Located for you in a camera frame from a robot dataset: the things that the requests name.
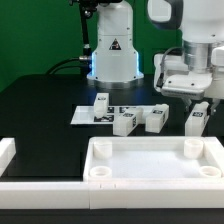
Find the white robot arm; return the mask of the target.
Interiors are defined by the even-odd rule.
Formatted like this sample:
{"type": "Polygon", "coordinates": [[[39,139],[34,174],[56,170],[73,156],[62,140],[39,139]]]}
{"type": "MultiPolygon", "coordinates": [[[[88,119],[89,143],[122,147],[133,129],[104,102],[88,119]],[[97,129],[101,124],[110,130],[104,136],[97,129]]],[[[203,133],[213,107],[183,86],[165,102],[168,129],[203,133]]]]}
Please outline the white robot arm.
{"type": "Polygon", "coordinates": [[[138,31],[126,0],[70,0],[82,20],[97,16],[97,47],[84,43],[87,79],[106,87],[142,80],[133,46],[140,33],[153,57],[154,89],[187,105],[210,99],[213,111],[224,100],[224,0],[143,1],[148,23],[138,31]]]}

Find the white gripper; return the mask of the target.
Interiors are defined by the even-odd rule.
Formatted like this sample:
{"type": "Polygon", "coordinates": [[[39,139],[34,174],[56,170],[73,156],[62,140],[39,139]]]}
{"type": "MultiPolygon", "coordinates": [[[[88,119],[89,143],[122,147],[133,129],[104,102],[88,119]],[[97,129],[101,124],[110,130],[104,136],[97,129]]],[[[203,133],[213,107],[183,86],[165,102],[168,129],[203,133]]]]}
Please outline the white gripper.
{"type": "Polygon", "coordinates": [[[215,67],[212,73],[195,73],[188,70],[180,56],[167,55],[162,86],[158,87],[162,57],[162,54],[154,56],[155,90],[163,96],[183,98],[185,114],[190,112],[192,100],[213,98],[210,115],[214,115],[220,99],[224,99],[224,67],[215,67]]]}

